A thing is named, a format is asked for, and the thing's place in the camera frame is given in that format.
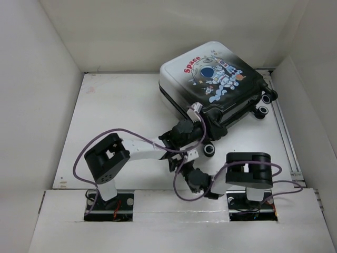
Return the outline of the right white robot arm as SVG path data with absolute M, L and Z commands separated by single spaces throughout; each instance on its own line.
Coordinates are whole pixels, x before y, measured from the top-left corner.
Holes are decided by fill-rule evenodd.
M 224 196 L 231 186 L 250 188 L 252 190 L 243 195 L 243 201 L 248 207 L 254 208 L 263 200 L 258 190 L 273 187 L 272 166 L 268 153 L 230 152 L 226 155 L 223 167 L 215 175 L 210 175 L 195 168 L 194 161 L 188 161 L 187 156 L 184 156 L 174 174 L 173 191 L 180 200 L 194 202 L 202 198 L 217 200 Z M 192 193 L 201 195 L 194 199 L 180 195 L 176 187 L 179 175 L 183 177 Z

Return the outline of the black kids space suitcase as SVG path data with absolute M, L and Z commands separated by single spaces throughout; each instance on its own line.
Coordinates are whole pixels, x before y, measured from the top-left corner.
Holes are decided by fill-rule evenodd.
M 206 42 L 160 67 L 158 86 L 174 111 L 188 119 L 187 106 L 195 102 L 203 105 L 200 115 L 214 119 L 228 129 L 252 113 L 257 119 L 265 118 L 267 108 L 278 98 L 263 76 L 225 45 Z M 213 143 L 203 152 L 215 154 Z

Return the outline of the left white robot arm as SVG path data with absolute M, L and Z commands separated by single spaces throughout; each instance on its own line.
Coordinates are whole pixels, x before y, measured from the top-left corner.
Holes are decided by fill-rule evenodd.
M 115 177 L 129 161 L 154 159 L 167 160 L 168 169 L 176 176 L 181 174 L 192 192 L 203 192 L 203 197 L 217 199 L 223 196 L 228 186 L 216 182 L 215 176 L 193 167 L 199 157 L 196 148 L 205 143 L 206 126 L 200 116 L 193 120 L 180 120 L 171 130 L 156 139 L 140 135 L 135 140 L 122 139 L 118 129 L 104 132 L 104 138 L 89 149 L 84 159 L 98 189 L 99 203 L 106 209 L 117 204 L 118 192 Z

